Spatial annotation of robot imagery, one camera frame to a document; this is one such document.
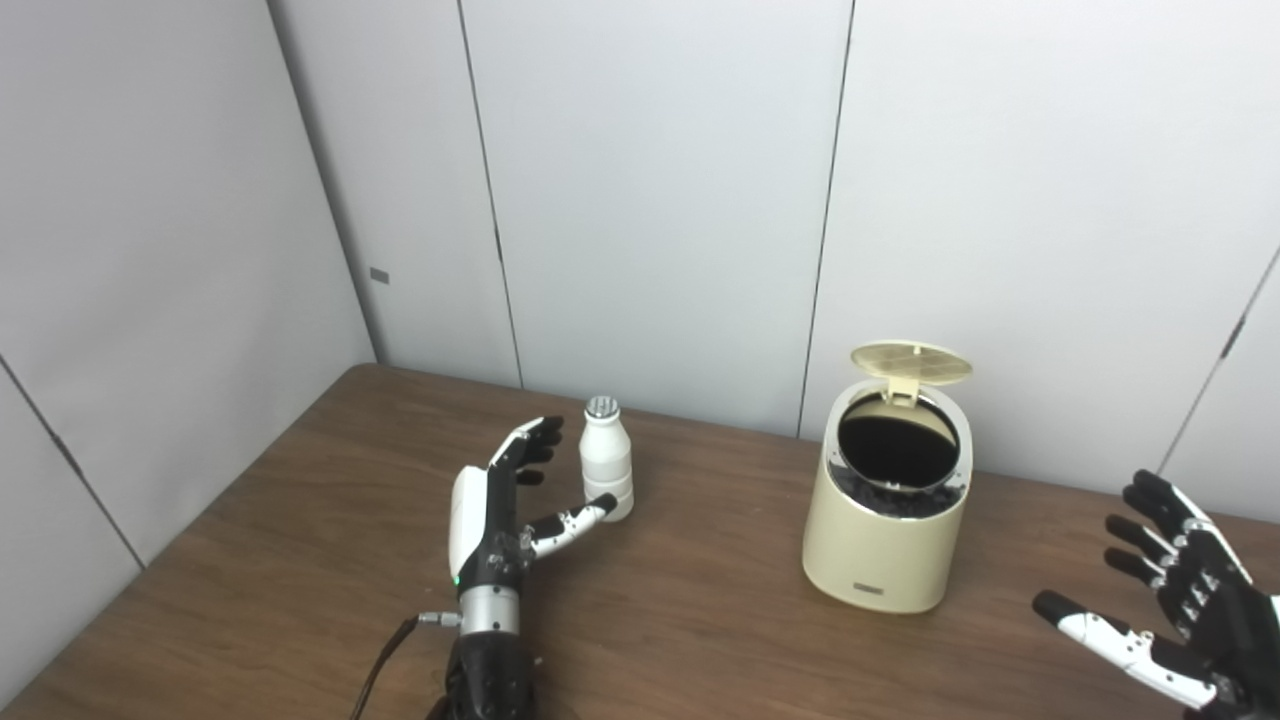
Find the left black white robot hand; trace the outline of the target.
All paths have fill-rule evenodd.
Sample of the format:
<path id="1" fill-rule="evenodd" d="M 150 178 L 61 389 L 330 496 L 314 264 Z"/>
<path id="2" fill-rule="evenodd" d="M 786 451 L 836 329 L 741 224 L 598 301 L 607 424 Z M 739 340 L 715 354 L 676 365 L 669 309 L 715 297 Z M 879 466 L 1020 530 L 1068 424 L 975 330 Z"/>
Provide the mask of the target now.
<path id="1" fill-rule="evenodd" d="M 458 594 L 481 585 L 520 591 L 534 561 L 549 556 L 595 525 L 618 505 L 604 493 L 534 521 L 518 520 L 518 487 L 545 479 L 563 439 L 562 416 L 536 416 L 512 429 L 483 466 L 467 465 L 451 496 L 448 562 Z"/>

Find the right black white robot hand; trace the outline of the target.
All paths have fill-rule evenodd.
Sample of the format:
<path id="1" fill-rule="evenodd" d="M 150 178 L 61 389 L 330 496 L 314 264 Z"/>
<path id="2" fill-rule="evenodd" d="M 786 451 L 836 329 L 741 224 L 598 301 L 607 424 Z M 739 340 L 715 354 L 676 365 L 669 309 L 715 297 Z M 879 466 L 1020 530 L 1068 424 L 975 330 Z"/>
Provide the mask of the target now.
<path id="1" fill-rule="evenodd" d="M 1188 719 L 1279 715 L 1277 596 L 1257 587 L 1219 524 L 1179 487 L 1140 469 L 1106 530 L 1124 542 L 1106 564 L 1151 589 L 1178 633 L 1169 639 L 1044 589 L 1033 611 L 1130 679 L 1178 702 Z"/>

